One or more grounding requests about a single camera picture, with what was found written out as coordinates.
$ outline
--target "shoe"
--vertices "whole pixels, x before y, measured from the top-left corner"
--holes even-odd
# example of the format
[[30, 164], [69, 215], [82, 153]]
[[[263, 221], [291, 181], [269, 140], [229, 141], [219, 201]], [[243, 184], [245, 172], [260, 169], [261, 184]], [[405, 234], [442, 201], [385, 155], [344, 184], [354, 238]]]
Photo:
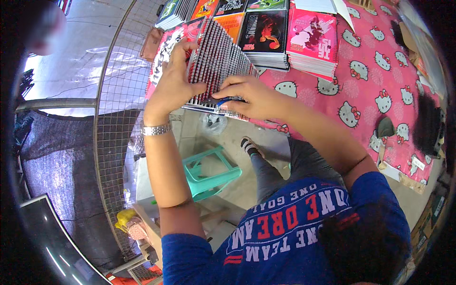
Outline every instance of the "shoe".
[[264, 158], [264, 153], [247, 136], [242, 137], [242, 139], [241, 139], [241, 148], [249, 156], [251, 156], [253, 153], [259, 153]]

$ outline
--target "blue t-shirt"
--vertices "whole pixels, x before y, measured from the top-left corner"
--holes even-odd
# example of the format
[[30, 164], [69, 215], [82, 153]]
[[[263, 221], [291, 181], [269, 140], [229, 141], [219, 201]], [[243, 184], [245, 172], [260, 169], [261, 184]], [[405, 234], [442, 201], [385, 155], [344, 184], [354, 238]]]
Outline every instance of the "blue t-shirt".
[[360, 176], [350, 195], [334, 182], [305, 178], [247, 210], [215, 253], [199, 236], [164, 236], [164, 284], [334, 284], [319, 227], [334, 215], [363, 218], [363, 206], [380, 200], [387, 206], [381, 213], [387, 229], [410, 244], [404, 212], [381, 173]]

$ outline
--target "metal grid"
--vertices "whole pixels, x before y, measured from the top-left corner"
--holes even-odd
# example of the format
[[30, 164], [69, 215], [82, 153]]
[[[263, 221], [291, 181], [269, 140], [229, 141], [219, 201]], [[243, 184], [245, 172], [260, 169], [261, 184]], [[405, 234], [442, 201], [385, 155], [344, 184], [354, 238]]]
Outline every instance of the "metal grid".
[[109, 47], [97, 94], [94, 120], [95, 164], [107, 218], [124, 259], [136, 256], [134, 241], [115, 228], [117, 213], [135, 201], [133, 155], [145, 106], [150, 63], [139, 57], [156, 12], [164, 0], [133, 0]]
[[138, 265], [132, 268], [129, 268], [127, 271], [138, 284], [157, 284], [158, 281], [162, 281], [161, 277], [163, 276], [163, 274], [158, 275], [157, 273], [149, 270], [148, 267], [150, 266], [150, 261], [144, 260], [144, 262], [139, 263]]

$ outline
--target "teal plastic stool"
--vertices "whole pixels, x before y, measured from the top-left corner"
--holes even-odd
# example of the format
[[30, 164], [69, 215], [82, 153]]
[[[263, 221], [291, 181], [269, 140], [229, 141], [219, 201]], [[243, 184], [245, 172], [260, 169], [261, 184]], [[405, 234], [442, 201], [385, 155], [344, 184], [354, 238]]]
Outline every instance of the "teal plastic stool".
[[[188, 185], [192, 192], [193, 200], [200, 201], [206, 199], [212, 195], [221, 192], [230, 182], [241, 176], [242, 170], [239, 166], [232, 167], [226, 158], [222, 155], [223, 147], [218, 147], [207, 150], [200, 154], [191, 156], [182, 160], [184, 165], [185, 176], [187, 177]], [[201, 160], [208, 155], [215, 154], [224, 163], [228, 171], [217, 174], [211, 177], [201, 177]]]

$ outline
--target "metal watch band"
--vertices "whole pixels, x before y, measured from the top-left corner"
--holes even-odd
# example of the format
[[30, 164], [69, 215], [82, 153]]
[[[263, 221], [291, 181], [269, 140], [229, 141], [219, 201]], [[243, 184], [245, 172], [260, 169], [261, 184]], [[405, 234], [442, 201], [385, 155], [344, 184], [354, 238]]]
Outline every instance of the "metal watch band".
[[171, 124], [163, 124], [156, 127], [144, 127], [141, 131], [143, 135], [162, 135], [172, 130]]

